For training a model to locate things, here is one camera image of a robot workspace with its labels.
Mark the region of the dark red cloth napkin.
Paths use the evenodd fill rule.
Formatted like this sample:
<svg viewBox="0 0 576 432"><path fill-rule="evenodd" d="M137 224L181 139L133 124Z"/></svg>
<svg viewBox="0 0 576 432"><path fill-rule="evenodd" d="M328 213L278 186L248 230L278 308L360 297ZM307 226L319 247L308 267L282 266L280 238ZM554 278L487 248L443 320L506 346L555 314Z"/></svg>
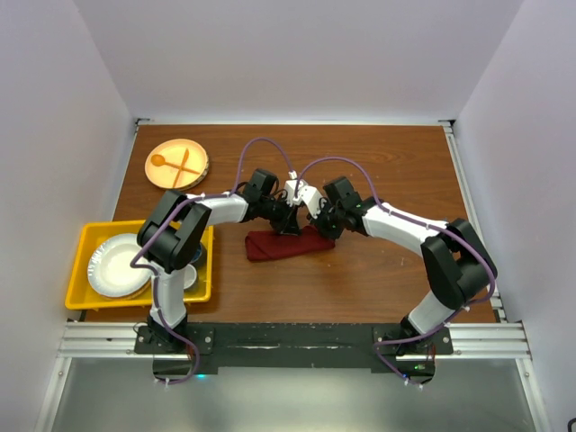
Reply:
<svg viewBox="0 0 576 432"><path fill-rule="evenodd" d="M245 237L247 259L265 262L298 257L330 250L335 241L324 238L312 226L304 227L300 235L284 235L275 231L250 231Z"/></svg>

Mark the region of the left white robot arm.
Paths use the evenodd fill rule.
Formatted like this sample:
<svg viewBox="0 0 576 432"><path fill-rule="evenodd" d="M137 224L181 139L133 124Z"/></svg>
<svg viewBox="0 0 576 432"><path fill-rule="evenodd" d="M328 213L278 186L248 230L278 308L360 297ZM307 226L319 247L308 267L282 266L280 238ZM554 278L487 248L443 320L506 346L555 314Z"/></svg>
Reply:
<svg viewBox="0 0 576 432"><path fill-rule="evenodd" d="M293 205L295 180L296 173L291 171L289 180L280 187L276 175L259 168L248 181L223 193L165 192L139 229L140 251L130 262L132 268L152 273L152 306L147 320L150 344L167 353L192 349L184 302L185 268L199 250L206 228L264 219L281 234L301 233Z"/></svg>

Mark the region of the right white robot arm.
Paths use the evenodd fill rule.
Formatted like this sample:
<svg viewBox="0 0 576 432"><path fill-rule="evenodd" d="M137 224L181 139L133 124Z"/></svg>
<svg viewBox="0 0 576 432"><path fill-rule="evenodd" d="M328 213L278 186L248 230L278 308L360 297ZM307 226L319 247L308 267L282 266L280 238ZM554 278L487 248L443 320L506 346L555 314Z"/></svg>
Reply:
<svg viewBox="0 0 576 432"><path fill-rule="evenodd" d="M396 337L375 343L378 349L422 353L459 312L486 302L495 291L498 270L467 220L430 220L401 211L376 194L364 199L344 176L322 191L300 180L292 200L306 206L310 222L323 235L336 238L349 230L390 241L422 258L429 291L402 319Z"/></svg>

